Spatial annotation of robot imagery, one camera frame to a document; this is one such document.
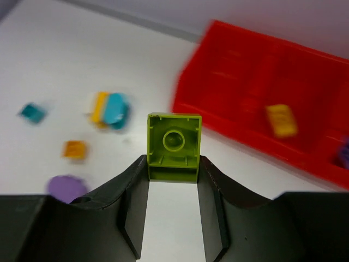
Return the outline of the lime green lego brick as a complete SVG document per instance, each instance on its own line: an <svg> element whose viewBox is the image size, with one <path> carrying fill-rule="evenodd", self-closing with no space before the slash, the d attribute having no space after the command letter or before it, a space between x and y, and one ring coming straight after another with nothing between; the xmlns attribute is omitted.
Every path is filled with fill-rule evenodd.
<svg viewBox="0 0 349 262"><path fill-rule="evenodd" d="M196 183L202 117L151 113L147 118L148 176L153 181Z"/></svg>

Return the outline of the lilac rounded lego plate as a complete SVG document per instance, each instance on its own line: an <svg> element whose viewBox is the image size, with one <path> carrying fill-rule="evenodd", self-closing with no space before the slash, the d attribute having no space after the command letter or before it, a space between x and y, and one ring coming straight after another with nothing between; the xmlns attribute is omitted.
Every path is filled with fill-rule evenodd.
<svg viewBox="0 0 349 262"><path fill-rule="evenodd" d="M73 175L54 176L47 183L46 191L48 195L62 201L71 203L88 193L88 187L85 181Z"/></svg>

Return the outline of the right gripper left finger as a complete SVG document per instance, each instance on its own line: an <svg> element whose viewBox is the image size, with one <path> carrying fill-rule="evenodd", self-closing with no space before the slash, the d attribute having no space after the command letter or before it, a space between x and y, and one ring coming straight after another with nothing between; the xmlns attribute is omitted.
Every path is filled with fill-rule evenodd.
<svg viewBox="0 0 349 262"><path fill-rule="evenodd" d="M147 157L66 204L48 195L1 196L1 261L135 261L149 192Z"/></svg>

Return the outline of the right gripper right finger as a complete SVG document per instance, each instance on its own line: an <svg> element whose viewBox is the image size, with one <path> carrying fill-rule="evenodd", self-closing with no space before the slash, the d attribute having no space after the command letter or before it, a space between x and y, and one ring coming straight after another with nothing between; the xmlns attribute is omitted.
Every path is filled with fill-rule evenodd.
<svg viewBox="0 0 349 262"><path fill-rule="evenodd" d="M286 192L270 200L200 158L207 261L348 261L348 194Z"/></svg>

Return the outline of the small orange lego brick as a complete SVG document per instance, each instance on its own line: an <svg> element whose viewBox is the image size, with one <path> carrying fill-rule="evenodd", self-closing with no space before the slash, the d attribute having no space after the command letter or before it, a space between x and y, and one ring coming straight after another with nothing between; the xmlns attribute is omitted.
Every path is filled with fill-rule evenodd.
<svg viewBox="0 0 349 262"><path fill-rule="evenodd" d="M70 160L85 160L88 155L88 144L83 140L69 140L63 145L62 157Z"/></svg>

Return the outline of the purple curved lego brick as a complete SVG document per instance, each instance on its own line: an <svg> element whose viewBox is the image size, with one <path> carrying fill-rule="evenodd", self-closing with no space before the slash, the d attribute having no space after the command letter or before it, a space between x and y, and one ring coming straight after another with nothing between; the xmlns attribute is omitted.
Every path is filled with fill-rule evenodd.
<svg viewBox="0 0 349 262"><path fill-rule="evenodd" d="M334 157L334 164L338 167L348 170L348 137L343 137L342 143L340 144L336 155Z"/></svg>

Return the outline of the teal rounded lego brick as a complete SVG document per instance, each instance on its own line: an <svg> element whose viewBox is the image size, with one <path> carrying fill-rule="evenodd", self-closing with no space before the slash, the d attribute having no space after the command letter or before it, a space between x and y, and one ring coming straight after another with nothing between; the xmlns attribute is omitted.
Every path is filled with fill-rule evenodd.
<svg viewBox="0 0 349 262"><path fill-rule="evenodd" d="M109 94L105 110L103 113L103 122L111 128L117 130L125 127L129 114L129 103L124 93Z"/></svg>

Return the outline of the small teal lego brick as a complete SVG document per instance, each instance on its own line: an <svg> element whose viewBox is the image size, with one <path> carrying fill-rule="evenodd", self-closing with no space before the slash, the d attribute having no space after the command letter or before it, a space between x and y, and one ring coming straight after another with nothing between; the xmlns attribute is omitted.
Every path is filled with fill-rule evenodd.
<svg viewBox="0 0 349 262"><path fill-rule="evenodd" d="M47 115L47 111L36 103L27 103L19 111L18 115L30 124L39 124Z"/></svg>

